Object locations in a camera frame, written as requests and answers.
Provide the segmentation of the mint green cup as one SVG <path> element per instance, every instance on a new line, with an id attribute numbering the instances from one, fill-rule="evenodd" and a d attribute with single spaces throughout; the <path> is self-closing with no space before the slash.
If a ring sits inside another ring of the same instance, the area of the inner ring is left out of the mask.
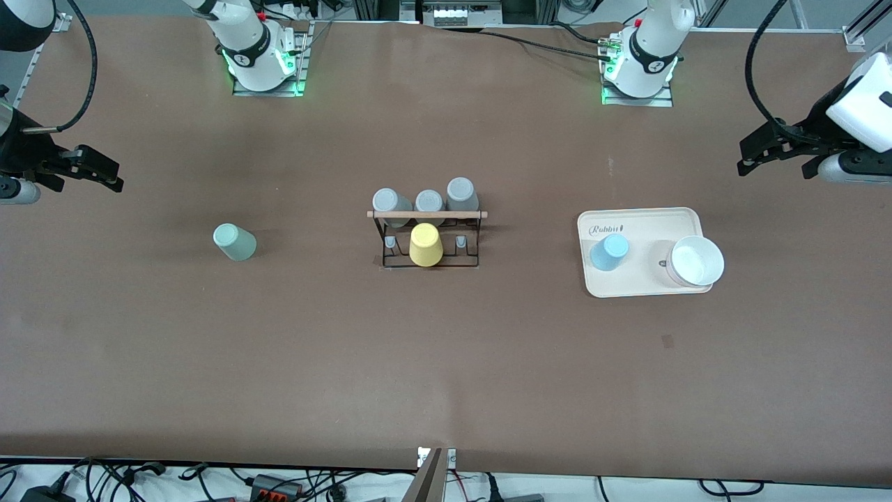
<path id="1" fill-rule="evenodd" d="M 213 242 L 233 261 L 245 261 L 257 251 L 257 239 L 233 223 L 223 223 L 213 232 Z"/>

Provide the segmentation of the light blue cup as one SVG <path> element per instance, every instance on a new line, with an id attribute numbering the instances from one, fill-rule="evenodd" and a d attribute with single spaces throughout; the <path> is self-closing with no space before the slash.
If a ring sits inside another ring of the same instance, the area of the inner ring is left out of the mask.
<path id="1" fill-rule="evenodd" d="M 630 251 L 628 239 L 620 233 L 611 233 L 590 248 L 590 263 L 600 271 L 614 271 Z"/>

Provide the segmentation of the white bowl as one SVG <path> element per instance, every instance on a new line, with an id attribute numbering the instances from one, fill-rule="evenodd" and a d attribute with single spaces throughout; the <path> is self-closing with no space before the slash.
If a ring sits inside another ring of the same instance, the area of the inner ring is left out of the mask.
<path id="1" fill-rule="evenodd" d="M 707 288 L 723 276 L 725 258 L 715 242 L 702 236 L 689 236 L 672 246 L 667 255 L 666 270 L 679 285 Z"/>

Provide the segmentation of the cream plastic tray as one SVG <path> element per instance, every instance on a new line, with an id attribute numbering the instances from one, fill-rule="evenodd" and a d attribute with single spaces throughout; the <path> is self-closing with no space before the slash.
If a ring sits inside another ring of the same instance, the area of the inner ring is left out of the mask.
<path id="1" fill-rule="evenodd" d="M 598 210 L 576 221 L 584 283 L 595 298 L 630 298 L 701 294 L 713 282 L 688 284 L 672 269 L 673 248 L 683 238 L 703 236 L 700 216 L 687 207 Z M 595 266 L 592 251 L 610 235 L 619 235 L 629 250 L 611 271 Z"/>

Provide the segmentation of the grey cup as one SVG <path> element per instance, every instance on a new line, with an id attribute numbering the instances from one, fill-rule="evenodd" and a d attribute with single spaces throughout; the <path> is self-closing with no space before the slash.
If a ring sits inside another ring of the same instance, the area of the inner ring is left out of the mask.
<path id="1" fill-rule="evenodd" d="M 376 212 L 411 212 L 412 202 L 398 191 L 392 188 L 380 188 L 373 195 L 372 206 Z M 410 222 L 408 218 L 383 218 L 386 226 L 395 229 L 405 227 Z"/>
<path id="2" fill-rule="evenodd" d="M 440 193 L 436 190 L 422 190 L 415 197 L 414 203 L 415 212 L 425 212 L 425 213 L 435 213 L 435 212 L 443 212 L 445 210 L 445 203 L 440 196 Z M 415 218 L 415 221 L 420 225 L 421 223 L 427 223 L 428 225 L 433 225 L 434 227 L 439 227 L 443 225 L 443 218 Z"/>
<path id="3" fill-rule="evenodd" d="M 478 212 L 480 201 L 474 184 L 466 177 L 453 178 L 447 185 L 446 209 L 450 212 Z"/>

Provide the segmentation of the black power adapter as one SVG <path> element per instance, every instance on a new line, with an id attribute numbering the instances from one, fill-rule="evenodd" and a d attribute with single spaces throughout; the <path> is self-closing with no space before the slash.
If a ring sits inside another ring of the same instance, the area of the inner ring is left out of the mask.
<path id="1" fill-rule="evenodd" d="M 77 502 L 77 500 L 60 490 L 48 486 L 36 486 L 28 488 L 20 502 Z"/>

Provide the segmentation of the yellow cup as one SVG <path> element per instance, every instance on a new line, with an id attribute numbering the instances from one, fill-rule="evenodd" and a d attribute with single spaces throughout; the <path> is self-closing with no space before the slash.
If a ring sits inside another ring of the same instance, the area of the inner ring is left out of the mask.
<path id="1" fill-rule="evenodd" d="M 415 225 L 410 235 L 410 260 L 415 266 L 432 267 L 442 261 L 443 242 L 439 229 L 430 223 Z"/>

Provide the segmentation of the black box orange buttons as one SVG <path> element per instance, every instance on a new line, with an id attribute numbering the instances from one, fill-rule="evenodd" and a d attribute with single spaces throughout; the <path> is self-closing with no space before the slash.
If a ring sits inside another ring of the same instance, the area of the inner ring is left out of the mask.
<path id="1" fill-rule="evenodd" d="M 298 502 L 302 494 L 299 482 L 258 474 L 252 478 L 249 502 Z"/>

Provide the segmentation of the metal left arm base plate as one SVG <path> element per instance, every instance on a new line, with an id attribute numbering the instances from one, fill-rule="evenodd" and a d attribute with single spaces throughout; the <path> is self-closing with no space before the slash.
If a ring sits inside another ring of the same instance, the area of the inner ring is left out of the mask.
<path id="1" fill-rule="evenodd" d="M 672 107 L 671 86 L 666 84 L 656 95 L 637 98 L 622 93 L 610 82 L 602 82 L 601 102 L 603 105 Z"/>

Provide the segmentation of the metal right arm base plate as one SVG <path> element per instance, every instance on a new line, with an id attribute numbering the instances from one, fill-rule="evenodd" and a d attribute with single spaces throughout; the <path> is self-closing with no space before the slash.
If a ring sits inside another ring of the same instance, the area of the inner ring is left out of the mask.
<path id="1" fill-rule="evenodd" d="M 265 90 L 252 90 L 236 79 L 236 71 L 227 67 L 231 76 L 233 96 L 270 96 L 271 98 L 297 98 L 303 96 L 308 79 L 310 45 L 314 40 L 315 22 L 310 22 L 305 31 L 296 31 L 292 26 L 280 26 L 277 34 L 271 35 L 270 49 L 259 59 L 258 66 L 263 70 L 263 83 L 276 82 L 277 86 Z"/>

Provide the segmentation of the white mount bracket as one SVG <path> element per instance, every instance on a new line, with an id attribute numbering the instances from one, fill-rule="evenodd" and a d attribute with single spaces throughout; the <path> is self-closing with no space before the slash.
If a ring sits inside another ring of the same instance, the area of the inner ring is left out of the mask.
<path id="1" fill-rule="evenodd" d="M 416 463 L 417 465 L 415 465 L 415 467 L 417 467 L 417 469 L 421 469 L 421 467 L 424 464 L 424 461 L 426 461 L 428 455 L 431 452 L 432 452 L 432 448 L 419 447 L 417 449 L 417 463 Z M 456 467 L 456 449 L 455 448 L 447 448 L 445 453 L 442 455 L 442 457 L 446 458 L 449 470 L 454 471 L 454 470 L 458 469 Z"/>

